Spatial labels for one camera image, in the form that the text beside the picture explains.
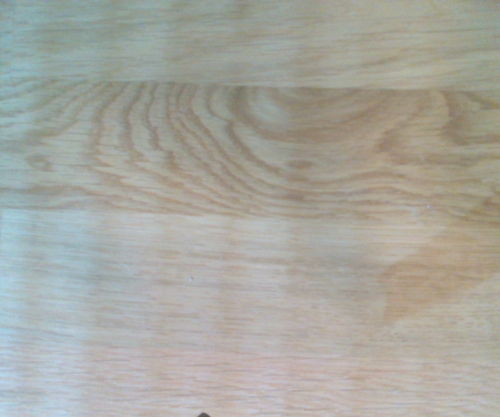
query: light wood surface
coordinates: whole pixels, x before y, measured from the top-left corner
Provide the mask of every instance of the light wood surface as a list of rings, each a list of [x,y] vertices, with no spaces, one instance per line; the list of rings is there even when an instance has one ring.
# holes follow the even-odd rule
[[[202,412],[500,417],[500,2],[0,2],[0,416]]]
[[[500,89],[500,0],[16,0],[13,76]]]

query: wooden floor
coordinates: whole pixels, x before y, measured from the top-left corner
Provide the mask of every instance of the wooden floor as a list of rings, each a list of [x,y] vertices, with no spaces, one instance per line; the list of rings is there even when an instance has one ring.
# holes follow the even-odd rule
[[[499,416],[500,1],[0,0],[0,416]]]

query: laminate floor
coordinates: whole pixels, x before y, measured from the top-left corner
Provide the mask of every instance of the laminate floor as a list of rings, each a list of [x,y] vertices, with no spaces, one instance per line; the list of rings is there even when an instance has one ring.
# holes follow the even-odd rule
[[[0,1],[0,416],[500,416],[500,1]]]

